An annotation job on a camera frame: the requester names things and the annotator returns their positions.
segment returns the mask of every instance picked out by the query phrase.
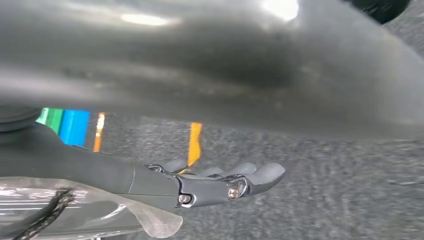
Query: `black rubber part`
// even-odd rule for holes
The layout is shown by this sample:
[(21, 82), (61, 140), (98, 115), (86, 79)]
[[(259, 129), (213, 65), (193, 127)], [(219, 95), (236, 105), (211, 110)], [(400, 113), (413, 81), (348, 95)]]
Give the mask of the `black rubber part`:
[(351, 3), (362, 12), (385, 24), (397, 18), (407, 9), (411, 0), (344, 0)]

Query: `black cable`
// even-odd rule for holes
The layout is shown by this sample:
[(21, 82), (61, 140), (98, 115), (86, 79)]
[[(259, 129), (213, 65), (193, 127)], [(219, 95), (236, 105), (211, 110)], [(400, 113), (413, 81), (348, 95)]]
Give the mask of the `black cable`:
[(73, 200), (74, 194), (72, 190), (57, 191), (55, 197), (50, 200), (50, 204), (52, 204), (54, 208), (35, 221), (17, 237), (13, 238), (13, 240), (29, 240), (35, 237), (52, 224)]

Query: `screw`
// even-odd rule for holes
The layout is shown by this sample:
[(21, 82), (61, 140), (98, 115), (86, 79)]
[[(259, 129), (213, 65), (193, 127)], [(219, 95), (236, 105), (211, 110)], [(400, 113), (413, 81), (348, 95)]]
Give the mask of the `screw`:
[(235, 200), (239, 197), (240, 190), (236, 186), (232, 186), (228, 189), (228, 199), (229, 200)]
[(192, 201), (192, 196), (181, 194), (178, 196), (178, 202), (182, 204), (188, 204)]

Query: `colorful object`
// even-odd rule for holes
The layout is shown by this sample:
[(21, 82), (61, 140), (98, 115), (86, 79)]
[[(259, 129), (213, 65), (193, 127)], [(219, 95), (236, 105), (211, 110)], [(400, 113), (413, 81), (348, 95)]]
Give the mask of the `colorful object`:
[(36, 120), (37, 123), (40, 124), (46, 124), (47, 118), (48, 118), (48, 114), (49, 114), (49, 109), (48, 108), (43, 108), (41, 111), (41, 115), (38, 117), (38, 119)]
[(192, 166), (200, 159), (201, 147), (200, 147), (200, 134), (202, 132), (202, 124), (198, 122), (191, 123), (190, 129), (190, 142), (188, 143), (188, 166)]
[(103, 127), (105, 126), (105, 113), (100, 112), (97, 119), (97, 127), (95, 128), (95, 139), (93, 152), (100, 152), (102, 147)]
[(57, 109), (57, 108), (48, 109), (48, 116), (47, 116), (47, 121), (45, 122), (45, 124), (49, 126), (51, 129), (53, 129), (53, 131), (57, 134), (59, 134), (59, 130), (61, 128), (63, 113), (64, 113), (63, 109)]
[(84, 146), (90, 113), (80, 110), (65, 110), (59, 136), (65, 144)]

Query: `robotic hand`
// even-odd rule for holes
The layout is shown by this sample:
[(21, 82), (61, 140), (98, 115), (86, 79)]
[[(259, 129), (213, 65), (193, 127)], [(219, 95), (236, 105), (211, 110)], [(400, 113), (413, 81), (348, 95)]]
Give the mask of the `robotic hand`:
[(182, 160), (173, 160), (164, 165), (146, 165), (152, 171), (177, 180), (177, 207), (183, 208), (224, 204), (263, 193), (280, 182), (286, 172), (278, 163), (268, 163), (257, 169), (253, 163), (245, 162), (228, 172), (211, 167), (199, 174), (180, 173), (186, 168), (185, 165)]

